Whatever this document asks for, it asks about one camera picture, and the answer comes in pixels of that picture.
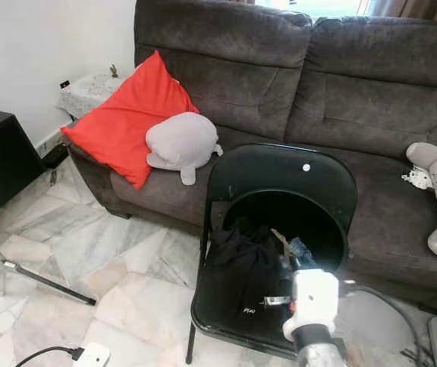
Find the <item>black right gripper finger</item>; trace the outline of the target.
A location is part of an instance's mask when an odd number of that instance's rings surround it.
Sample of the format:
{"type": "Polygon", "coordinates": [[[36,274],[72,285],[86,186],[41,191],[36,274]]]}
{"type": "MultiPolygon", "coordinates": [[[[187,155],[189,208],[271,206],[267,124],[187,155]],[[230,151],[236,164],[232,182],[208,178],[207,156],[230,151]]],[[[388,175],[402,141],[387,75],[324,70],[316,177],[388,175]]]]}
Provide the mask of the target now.
{"type": "Polygon", "coordinates": [[[289,240],[287,249],[290,265],[314,265],[312,252],[299,237],[289,240]]]}

